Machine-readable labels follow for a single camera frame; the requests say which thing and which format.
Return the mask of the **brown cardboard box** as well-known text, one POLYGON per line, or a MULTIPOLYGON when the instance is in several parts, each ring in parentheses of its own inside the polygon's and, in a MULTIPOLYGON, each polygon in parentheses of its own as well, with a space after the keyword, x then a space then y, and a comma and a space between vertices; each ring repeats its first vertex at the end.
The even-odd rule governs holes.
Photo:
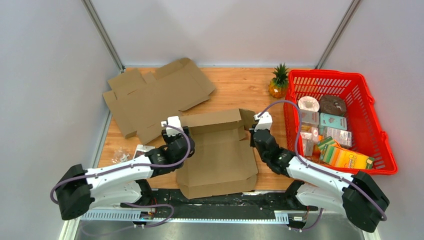
POLYGON ((176 171, 176 181, 187 199, 248 192, 255 188, 258 168, 247 131, 255 112, 234 108, 186 115, 195 143, 192 157, 176 171))

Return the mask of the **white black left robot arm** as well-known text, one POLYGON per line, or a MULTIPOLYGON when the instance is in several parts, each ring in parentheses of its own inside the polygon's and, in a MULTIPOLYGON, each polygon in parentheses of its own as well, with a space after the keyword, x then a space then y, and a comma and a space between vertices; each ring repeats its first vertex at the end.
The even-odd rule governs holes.
POLYGON ((108 205, 142 208, 153 201, 148 179, 169 174, 195 152, 195 142, 187 126, 173 127, 176 134, 161 134, 165 144, 125 162, 100 168, 71 166, 50 191, 61 218, 72 220, 87 211, 108 205))

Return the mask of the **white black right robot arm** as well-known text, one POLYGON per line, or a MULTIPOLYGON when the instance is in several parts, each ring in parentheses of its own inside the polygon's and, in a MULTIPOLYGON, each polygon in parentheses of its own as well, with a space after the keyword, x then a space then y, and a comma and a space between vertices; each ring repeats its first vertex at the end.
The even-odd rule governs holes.
POLYGON ((359 229, 373 233, 390 201, 375 180, 366 172, 337 171, 307 160, 278 145, 270 130, 251 128, 250 145, 272 172, 293 178, 287 188, 286 205, 293 209, 314 206, 337 212, 359 229))

